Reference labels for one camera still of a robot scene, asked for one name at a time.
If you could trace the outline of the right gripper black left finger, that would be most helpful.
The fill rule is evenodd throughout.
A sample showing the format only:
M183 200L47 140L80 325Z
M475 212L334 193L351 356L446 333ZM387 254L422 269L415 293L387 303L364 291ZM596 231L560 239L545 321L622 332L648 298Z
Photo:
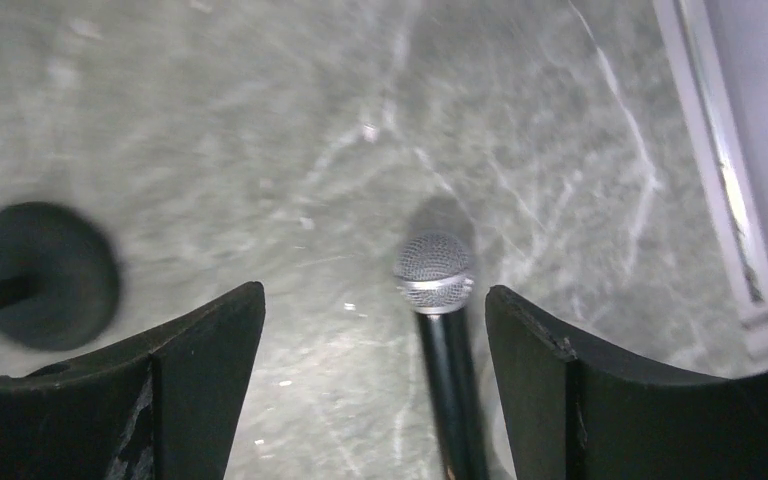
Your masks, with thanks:
M24 377L0 376L0 479L220 479L265 320L260 282Z

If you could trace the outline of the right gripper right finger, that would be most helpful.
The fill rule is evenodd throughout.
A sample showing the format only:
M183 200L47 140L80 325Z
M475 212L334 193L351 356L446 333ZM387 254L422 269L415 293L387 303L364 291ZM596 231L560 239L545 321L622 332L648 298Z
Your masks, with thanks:
M497 285L485 319L520 479L768 479L768 371L664 364Z

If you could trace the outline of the silver mesh black microphone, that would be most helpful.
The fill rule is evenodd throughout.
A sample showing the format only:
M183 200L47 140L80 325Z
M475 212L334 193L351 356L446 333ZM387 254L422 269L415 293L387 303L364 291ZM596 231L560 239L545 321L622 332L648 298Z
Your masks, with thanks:
M446 479L489 477L469 337L472 267L465 243L442 231L409 238L394 266L417 322Z

